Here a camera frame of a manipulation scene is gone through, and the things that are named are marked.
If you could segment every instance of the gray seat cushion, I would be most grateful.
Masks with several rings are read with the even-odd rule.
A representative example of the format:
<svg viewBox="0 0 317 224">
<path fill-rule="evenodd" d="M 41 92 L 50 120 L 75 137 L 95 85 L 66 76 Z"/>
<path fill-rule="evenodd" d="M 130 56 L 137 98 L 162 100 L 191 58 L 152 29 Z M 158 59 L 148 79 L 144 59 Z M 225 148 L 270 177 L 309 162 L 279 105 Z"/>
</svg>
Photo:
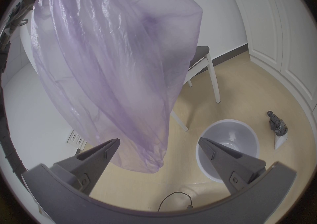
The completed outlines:
<svg viewBox="0 0 317 224">
<path fill-rule="evenodd" d="M 209 52 L 208 46 L 197 46 L 194 58 L 189 63 L 189 69 L 192 68 L 198 61 L 200 61 L 204 56 L 206 56 Z"/>
</svg>

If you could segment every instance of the purple plastic bag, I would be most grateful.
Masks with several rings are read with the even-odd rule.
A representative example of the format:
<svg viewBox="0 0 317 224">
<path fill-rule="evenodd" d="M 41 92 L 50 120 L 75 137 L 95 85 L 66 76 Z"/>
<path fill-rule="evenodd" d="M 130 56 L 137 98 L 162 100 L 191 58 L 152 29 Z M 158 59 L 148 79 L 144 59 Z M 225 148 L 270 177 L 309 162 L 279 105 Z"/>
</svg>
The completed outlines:
<svg viewBox="0 0 317 224">
<path fill-rule="evenodd" d="M 170 113 L 199 36 L 193 0 L 37 0 L 32 51 L 41 82 L 90 144 L 113 138 L 112 162 L 155 173 Z"/>
</svg>

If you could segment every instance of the wooden floor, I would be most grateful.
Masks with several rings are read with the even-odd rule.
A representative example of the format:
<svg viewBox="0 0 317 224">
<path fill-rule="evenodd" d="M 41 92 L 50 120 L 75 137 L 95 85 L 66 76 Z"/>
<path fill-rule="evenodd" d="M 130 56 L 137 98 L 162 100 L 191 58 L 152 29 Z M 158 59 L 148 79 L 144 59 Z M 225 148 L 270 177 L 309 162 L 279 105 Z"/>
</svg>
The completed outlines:
<svg viewBox="0 0 317 224">
<path fill-rule="evenodd" d="M 185 84 L 174 111 L 189 128 L 187 132 L 170 119 L 169 143 L 164 166 L 155 174 L 123 170 L 109 164 L 91 193 L 100 201 L 136 210 L 157 211 L 160 202 L 174 191 L 188 193 L 193 207 L 229 196 L 224 184 L 208 179 L 196 163 L 195 148 L 200 134 L 221 119 L 247 123 L 257 134 L 260 159 L 267 168 L 280 161 L 297 171 L 288 195 L 268 219 L 278 221 L 306 186 L 316 163 L 313 132 L 302 108 L 273 76 L 250 61 L 248 52 L 215 67 L 221 102 L 216 103 L 207 71 Z M 272 110 L 288 126 L 288 140 L 274 150 L 274 132 L 266 115 Z M 174 194 L 164 201 L 161 211 L 186 209 L 189 199 Z"/>
</svg>

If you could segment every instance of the chair leg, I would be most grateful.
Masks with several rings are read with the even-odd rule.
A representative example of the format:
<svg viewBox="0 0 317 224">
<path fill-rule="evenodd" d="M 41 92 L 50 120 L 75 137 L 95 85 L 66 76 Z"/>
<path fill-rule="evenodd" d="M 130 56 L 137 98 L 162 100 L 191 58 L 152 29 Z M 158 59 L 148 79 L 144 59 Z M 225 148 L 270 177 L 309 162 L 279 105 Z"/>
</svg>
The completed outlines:
<svg viewBox="0 0 317 224">
<path fill-rule="evenodd" d="M 187 83 L 188 83 L 188 85 L 189 85 L 190 87 L 193 86 L 191 80 L 189 80 Z"/>
<path fill-rule="evenodd" d="M 212 59 L 210 54 L 208 53 L 206 55 L 209 65 L 207 66 L 208 71 L 209 71 L 209 75 L 211 78 L 211 82 L 212 82 L 212 86 L 214 88 L 214 93 L 215 93 L 215 98 L 216 98 L 216 102 L 220 103 L 220 93 L 219 93 L 219 88 L 218 88 L 218 82 L 217 82 L 217 78 L 216 78 L 216 73 L 215 73 L 215 68 L 214 65 L 212 63 Z"/>
<path fill-rule="evenodd" d="M 176 115 L 176 113 L 172 110 L 171 116 L 176 120 L 176 122 L 185 130 L 188 131 L 188 128 L 184 125 L 182 120 L 179 119 L 179 117 Z"/>
</svg>

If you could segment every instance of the gray baseboard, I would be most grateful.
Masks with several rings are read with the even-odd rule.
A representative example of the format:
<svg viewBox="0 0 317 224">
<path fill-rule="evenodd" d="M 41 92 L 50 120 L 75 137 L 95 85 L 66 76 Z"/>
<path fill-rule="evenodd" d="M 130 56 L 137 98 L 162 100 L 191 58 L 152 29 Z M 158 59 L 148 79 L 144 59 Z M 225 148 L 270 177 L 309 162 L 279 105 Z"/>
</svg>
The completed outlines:
<svg viewBox="0 0 317 224">
<path fill-rule="evenodd" d="M 249 50 L 248 44 L 242 45 L 242 46 L 240 46 L 240 47 L 238 47 L 230 52 L 227 52 L 227 53 L 213 59 L 212 63 L 215 67 L 216 65 L 221 64 L 222 62 L 227 61 L 229 59 L 232 59 L 233 57 L 240 55 L 241 53 L 246 52 L 248 50 Z M 203 70 L 201 70 L 197 74 L 200 74 L 201 72 L 206 71 L 206 70 L 207 70 L 207 67 L 205 67 Z"/>
</svg>

